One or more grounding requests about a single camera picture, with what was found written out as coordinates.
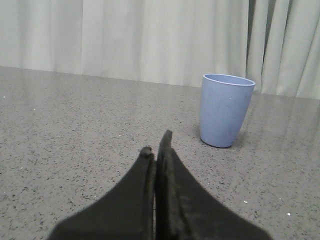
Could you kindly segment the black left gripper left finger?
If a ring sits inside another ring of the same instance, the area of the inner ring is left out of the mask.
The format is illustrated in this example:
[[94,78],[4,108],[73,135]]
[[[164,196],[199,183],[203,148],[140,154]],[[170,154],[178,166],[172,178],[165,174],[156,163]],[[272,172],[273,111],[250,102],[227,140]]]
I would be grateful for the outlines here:
[[155,155],[143,147],[125,176],[101,199],[59,222],[50,240],[153,239]]

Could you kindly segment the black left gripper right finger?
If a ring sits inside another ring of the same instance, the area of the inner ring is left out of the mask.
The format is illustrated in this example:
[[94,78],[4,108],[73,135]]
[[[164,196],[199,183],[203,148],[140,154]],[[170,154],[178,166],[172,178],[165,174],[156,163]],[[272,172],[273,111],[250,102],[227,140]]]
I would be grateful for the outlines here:
[[156,161],[156,239],[270,240],[200,185],[172,148],[172,135],[165,131]]

